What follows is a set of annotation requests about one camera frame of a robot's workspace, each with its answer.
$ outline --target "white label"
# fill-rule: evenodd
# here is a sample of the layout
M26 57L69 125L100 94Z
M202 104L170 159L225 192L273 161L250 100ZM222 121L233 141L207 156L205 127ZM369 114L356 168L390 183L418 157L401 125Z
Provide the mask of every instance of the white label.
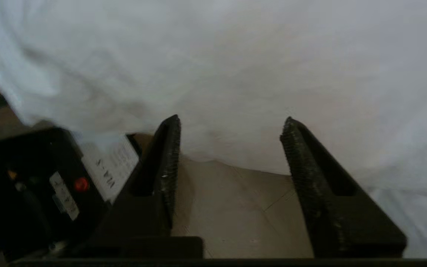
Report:
M115 201L139 161L125 135L74 135L82 162L105 201Z
M53 176L49 178L49 182L56 192L55 196L64 207L64 211L68 214L71 220L75 220L80 211L78 210L77 204L73 200L70 191L68 191L64 180L60 177L60 174L58 172L53 174Z

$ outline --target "white sheet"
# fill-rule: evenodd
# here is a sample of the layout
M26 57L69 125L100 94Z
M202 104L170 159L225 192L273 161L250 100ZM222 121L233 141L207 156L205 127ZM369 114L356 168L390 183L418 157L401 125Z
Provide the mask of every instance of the white sheet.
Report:
M150 132L286 174L305 123L364 186L427 194L427 1L0 0L0 89L26 123Z

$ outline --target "red light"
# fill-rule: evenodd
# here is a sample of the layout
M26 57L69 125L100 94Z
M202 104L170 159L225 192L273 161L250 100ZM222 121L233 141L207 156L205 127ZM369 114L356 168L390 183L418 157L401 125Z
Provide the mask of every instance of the red light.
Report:
M90 188L90 183L88 183L88 180L85 177L80 177L75 180L73 187L77 192L85 192Z

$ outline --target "beige floor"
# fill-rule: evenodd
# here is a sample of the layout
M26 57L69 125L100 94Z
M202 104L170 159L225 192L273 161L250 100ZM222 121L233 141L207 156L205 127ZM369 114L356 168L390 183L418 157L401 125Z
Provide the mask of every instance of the beige floor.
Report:
M173 235L206 258L313 257L290 177L181 157Z

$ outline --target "white cloth backdrop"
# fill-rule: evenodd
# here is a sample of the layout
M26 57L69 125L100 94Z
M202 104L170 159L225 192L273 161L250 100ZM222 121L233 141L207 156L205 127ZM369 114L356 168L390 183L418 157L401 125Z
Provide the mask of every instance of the white cloth backdrop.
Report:
M367 188L427 196L427 1L0 0L0 89L26 123L149 132L288 172L305 123Z

